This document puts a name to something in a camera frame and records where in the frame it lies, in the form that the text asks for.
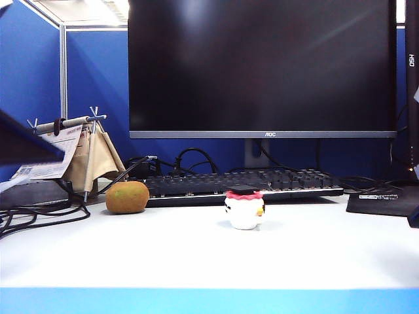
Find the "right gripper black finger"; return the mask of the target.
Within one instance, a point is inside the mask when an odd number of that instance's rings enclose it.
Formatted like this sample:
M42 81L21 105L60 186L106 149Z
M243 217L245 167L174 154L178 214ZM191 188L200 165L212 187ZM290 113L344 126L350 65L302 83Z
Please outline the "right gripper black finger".
M419 206L407 216L407 221L411 228L419 228Z

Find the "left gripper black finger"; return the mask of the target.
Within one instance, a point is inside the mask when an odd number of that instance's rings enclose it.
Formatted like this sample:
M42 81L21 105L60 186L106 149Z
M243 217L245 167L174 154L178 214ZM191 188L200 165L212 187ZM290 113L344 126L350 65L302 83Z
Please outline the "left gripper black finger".
M65 152L1 111L1 165L62 162Z

